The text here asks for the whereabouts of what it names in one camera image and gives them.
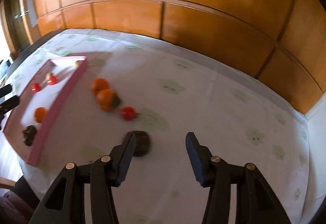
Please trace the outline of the small orange mandarin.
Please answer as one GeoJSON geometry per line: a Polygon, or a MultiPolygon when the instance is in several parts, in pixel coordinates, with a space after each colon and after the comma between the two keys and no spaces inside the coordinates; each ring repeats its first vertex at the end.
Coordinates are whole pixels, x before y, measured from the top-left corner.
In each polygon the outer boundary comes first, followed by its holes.
{"type": "Polygon", "coordinates": [[[47,115],[47,109],[44,107],[38,107],[34,110],[33,117],[37,123],[41,124],[44,118],[46,117],[46,115],[47,115]]]}

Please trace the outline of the wooden door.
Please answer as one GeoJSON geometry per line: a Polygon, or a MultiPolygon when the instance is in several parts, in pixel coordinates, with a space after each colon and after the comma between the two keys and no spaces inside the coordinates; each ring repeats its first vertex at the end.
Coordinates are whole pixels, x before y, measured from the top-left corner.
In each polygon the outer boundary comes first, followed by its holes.
{"type": "Polygon", "coordinates": [[[23,23],[25,12],[21,11],[19,0],[4,0],[4,15],[14,50],[24,50],[30,42],[23,23]]]}

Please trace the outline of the pale round longan fruit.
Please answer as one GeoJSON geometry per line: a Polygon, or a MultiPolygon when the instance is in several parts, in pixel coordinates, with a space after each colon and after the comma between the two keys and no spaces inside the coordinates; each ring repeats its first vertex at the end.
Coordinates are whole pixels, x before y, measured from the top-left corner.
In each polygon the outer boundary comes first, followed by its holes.
{"type": "Polygon", "coordinates": [[[51,77],[53,76],[53,73],[52,72],[48,72],[46,74],[46,80],[49,81],[51,79],[51,77]]]}

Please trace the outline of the dark brown wrinkled fruit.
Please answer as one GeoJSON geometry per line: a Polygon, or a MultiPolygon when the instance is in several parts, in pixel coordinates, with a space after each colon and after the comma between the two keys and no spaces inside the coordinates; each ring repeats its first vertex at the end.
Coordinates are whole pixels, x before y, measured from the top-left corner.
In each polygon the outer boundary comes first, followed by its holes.
{"type": "Polygon", "coordinates": [[[37,129],[34,125],[27,126],[23,131],[23,143],[30,147],[33,144],[34,138],[36,136],[37,129]]]}
{"type": "Polygon", "coordinates": [[[151,149],[151,138],[150,135],[143,130],[134,130],[129,131],[124,137],[123,141],[125,140],[128,134],[133,133],[135,135],[135,150],[133,153],[134,157],[143,157],[147,155],[151,149]]]}

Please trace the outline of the wooden chair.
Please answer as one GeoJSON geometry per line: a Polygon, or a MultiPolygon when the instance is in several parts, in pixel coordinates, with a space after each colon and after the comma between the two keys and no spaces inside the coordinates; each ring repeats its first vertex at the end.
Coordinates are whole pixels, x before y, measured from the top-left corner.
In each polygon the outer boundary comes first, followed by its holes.
{"type": "Polygon", "coordinates": [[[15,187],[15,185],[16,185],[15,181],[0,177],[0,188],[1,189],[11,189],[11,188],[15,187]]]}

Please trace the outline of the wooden wall cabinet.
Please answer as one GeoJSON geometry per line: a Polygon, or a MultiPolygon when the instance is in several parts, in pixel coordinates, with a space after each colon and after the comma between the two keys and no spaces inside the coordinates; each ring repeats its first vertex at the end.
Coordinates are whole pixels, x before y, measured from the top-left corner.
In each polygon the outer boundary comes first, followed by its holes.
{"type": "Polygon", "coordinates": [[[41,35],[90,28],[160,39],[262,82],[301,113],[325,96],[320,0],[33,0],[41,35]]]}

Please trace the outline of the orange mandarin with leaf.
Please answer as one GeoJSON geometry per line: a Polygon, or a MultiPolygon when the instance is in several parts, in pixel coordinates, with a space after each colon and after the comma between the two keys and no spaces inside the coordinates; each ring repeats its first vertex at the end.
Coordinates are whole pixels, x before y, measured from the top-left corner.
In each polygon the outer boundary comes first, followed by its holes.
{"type": "Polygon", "coordinates": [[[104,89],[96,95],[97,103],[103,111],[113,111],[122,104],[118,94],[111,89],[104,89]]]}

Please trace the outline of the pink-edged white cardboard tray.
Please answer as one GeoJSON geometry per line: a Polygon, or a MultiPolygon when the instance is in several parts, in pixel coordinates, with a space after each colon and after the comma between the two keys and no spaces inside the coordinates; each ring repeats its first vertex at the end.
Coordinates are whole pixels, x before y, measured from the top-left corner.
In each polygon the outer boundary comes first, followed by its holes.
{"type": "Polygon", "coordinates": [[[88,61],[85,56],[66,56],[48,59],[33,75],[30,82],[20,92],[20,104],[11,110],[5,118],[3,133],[18,153],[20,158],[31,166],[37,167],[47,135],[54,123],[60,108],[76,86],[87,69],[88,61]],[[74,69],[75,62],[83,60],[79,68],[74,69]],[[46,74],[52,72],[58,78],[56,85],[47,84],[46,74]],[[39,83],[41,91],[32,92],[32,84],[39,83]],[[34,110],[38,107],[47,109],[47,115],[41,124],[34,120],[34,110]],[[23,143],[22,131],[29,125],[37,129],[33,144],[28,147],[23,143]]]}

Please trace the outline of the white tablecloth with green clouds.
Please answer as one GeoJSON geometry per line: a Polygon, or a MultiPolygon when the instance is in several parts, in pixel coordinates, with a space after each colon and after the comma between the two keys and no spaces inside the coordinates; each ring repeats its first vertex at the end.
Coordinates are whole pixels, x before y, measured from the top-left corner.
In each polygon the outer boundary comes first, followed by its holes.
{"type": "Polygon", "coordinates": [[[144,36],[70,29],[36,49],[7,78],[19,94],[50,58],[85,56],[88,66],[53,123],[37,167],[21,163],[38,198],[68,162],[84,165],[146,131],[149,153],[131,161],[113,191],[121,223],[200,223],[208,189],[196,181],[188,132],[230,164],[255,164],[290,221],[302,216],[309,173],[306,118],[273,90],[208,57],[144,36]],[[122,104],[103,111],[91,84],[109,82],[122,104]],[[139,114],[120,116],[124,107],[139,114]]]}

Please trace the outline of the yellowish round longan fruit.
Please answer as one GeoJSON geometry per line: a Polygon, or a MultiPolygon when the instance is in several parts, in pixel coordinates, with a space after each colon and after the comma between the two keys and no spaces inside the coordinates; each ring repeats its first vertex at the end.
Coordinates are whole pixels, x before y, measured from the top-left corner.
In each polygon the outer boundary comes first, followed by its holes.
{"type": "Polygon", "coordinates": [[[80,65],[83,63],[83,60],[77,60],[74,65],[74,69],[77,69],[80,67],[80,65]]]}

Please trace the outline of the red cherry tomato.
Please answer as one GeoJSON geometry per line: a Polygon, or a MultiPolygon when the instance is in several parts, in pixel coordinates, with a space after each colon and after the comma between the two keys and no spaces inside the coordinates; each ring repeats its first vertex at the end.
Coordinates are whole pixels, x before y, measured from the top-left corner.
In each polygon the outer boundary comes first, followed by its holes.
{"type": "Polygon", "coordinates": [[[56,75],[52,75],[47,79],[47,84],[50,86],[56,85],[58,83],[58,78],[56,75]]]}
{"type": "Polygon", "coordinates": [[[124,107],[120,110],[120,116],[125,121],[132,121],[138,117],[138,113],[133,107],[124,107]]]}
{"type": "Polygon", "coordinates": [[[32,84],[32,92],[37,93],[41,91],[41,85],[39,83],[32,84]]]}

